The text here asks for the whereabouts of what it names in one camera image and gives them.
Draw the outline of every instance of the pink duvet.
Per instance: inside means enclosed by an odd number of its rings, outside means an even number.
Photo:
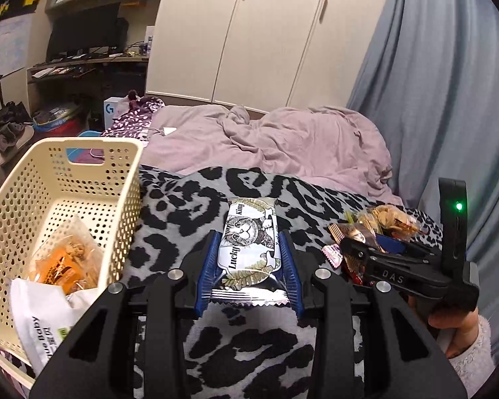
[[[349,109],[282,108],[250,120],[242,106],[170,105],[154,114],[152,127],[177,130],[151,137],[142,153],[145,165],[180,174],[208,166],[257,167],[402,205],[386,184],[392,168],[383,137]]]

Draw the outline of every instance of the white box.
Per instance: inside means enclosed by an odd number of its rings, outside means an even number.
[[[109,129],[113,124],[113,114],[115,113],[116,104],[122,100],[123,97],[109,97],[104,100],[104,127]]]

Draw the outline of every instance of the plastic storage basket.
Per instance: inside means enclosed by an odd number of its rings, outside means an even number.
[[[104,163],[71,163],[67,148],[102,149]],[[0,189],[0,348],[28,363],[9,313],[7,283],[68,217],[78,215],[104,249],[100,291],[120,279],[140,211],[141,152],[141,142],[131,138],[49,138],[15,166]],[[33,383],[3,357],[0,366],[22,384]]]

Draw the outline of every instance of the leopard print blanket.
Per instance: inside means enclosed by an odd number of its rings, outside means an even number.
[[[222,231],[228,198],[276,198],[279,230],[288,230],[300,250],[312,252],[332,270],[321,248],[332,244],[327,230],[344,222],[345,212],[380,202],[309,185],[291,176],[264,174],[260,169],[207,168],[178,176],[142,166],[142,210],[123,273],[128,286],[151,281],[180,265],[187,253],[201,248],[209,230]],[[405,209],[428,230],[420,242],[441,248],[442,231],[426,214]],[[355,329],[355,381],[363,392],[360,322]],[[144,319],[139,323],[134,365],[134,397],[144,396],[142,358]],[[210,304],[202,318],[180,326],[187,382],[193,398],[306,397],[310,384],[316,325],[298,322],[290,308],[237,309]]]

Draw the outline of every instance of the black handheld device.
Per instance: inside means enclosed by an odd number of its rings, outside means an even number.
[[[418,297],[426,318],[438,303],[473,311],[479,298],[477,265],[466,260],[467,194],[461,180],[440,178],[442,250],[413,242],[401,242],[400,254],[382,253],[345,238],[343,253],[357,257],[365,266],[365,278],[384,280],[397,290]]]

